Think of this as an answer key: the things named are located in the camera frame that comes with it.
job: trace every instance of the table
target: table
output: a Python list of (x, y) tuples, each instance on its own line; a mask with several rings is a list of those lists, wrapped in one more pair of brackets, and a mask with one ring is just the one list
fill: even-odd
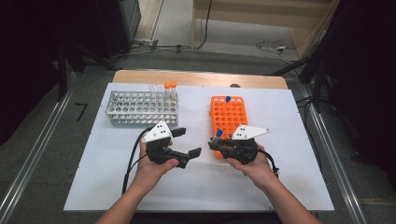
[[(106, 89), (65, 203), (65, 211), (107, 210), (120, 197), (122, 179), (132, 145), (143, 128), (110, 124), (104, 113), (110, 91), (148, 91), (149, 85), (136, 83), (163, 84), (171, 80), (178, 83), (178, 125), (187, 129), (185, 135), (174, 140), (172, 148), (187, 152), (202, 147), (203, 151), (199, 158), (187, 164), (186, 169), (168, 172), (139, 204), (138, 211), (274, 210), (265, 195), (247, 177), (225, 162), (215, 159), (208, 149), (207, 139), (210, 138), (211, 132), (209, 108), (205, 104), (209, 105), (208, 99), (213, 93), (242, 96), (246, 101), (249, 124), (260, 127), (268, 125), (272, 130), (270, 134), (259, 136), (256, 140), (263, 143), (274, 157), (276, 166), (280, 168), (281, 181), (308, 210), (333, 210), (297, 106), (282, 77), (119, 71), (114, 76), (114, 83), (110, 83)], [(233, 83), (239, 84), (242, 88), (228, 88)], [(262, 104), (251, 103), (253, 99), (257, 100), (257, 97), (262, 100)], [(262, 117), (254, 116), (258, 112)]]
[[(209, 1), (193, 1), (192, 47), (195, 19), (206, 19)], [(214, 0), (209, 19), (288, 27), (293, 44), (303, 58), (330, 24), (338, 3), (339, 0)]]

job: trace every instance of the forearm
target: forearm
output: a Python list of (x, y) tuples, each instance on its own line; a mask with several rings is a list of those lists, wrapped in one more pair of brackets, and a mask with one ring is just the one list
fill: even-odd
[(320, 223), (278, 179), (260, 189), (267, 195), (282, 223)]
[(145, 195), (145, 191), (131, 185), (96, 223), (130, 223)]

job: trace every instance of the white bracket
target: white bracket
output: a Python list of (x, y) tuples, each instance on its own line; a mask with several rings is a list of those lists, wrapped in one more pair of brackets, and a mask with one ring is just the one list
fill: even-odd
[(161, 120), (151, 129), (151, 131), (148, 132), (148, 134), (143, 137), (142, 142), (152, 142), (171, 136), (172, 132), (166, 124), (165, 120)]
[(271, 132), (268, 128), (257, 128), (240, 124), (233, 133), (233, 140), (248, 140), (259, 135)]

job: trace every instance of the blue cap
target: blue cap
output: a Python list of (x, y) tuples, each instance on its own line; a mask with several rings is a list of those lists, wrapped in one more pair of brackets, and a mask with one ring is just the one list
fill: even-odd
[(221, 137), (222, 136), (222, 129), (218, 129), (216, 132), (216, 137)]

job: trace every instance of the white tabletop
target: white tabletop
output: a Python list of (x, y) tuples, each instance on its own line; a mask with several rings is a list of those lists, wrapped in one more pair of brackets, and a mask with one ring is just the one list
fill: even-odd
[[(149, 85), (108, 84), (65, 203), (65, 211), (107, 210), (121, 196), (122, 181), (134, 142), (145, 127), (111, 124), (106, 116), (111, 91), (149, 91)], [(209, 149), (209, 109), (213, 95), (243, 97), (248, 124), (271, 129), (270, 133), (255, 139), (274, 158), (282, 183), (308, 210), (333, 210), (291, 91), (178, 86), (177, 92), (177, 127), (184, 127), (187, 132), (173, 139), (172, 149), (187, 153), (201, 147), (202, 153), (199, 158), (189, 161), (186, 169), (176, 168), (163, 176), (139, 204), (138, 211), (274, 210), (248, 177), (215, 159)], [(130, 182), (134, 173), (135, 168), (131, 172)]]

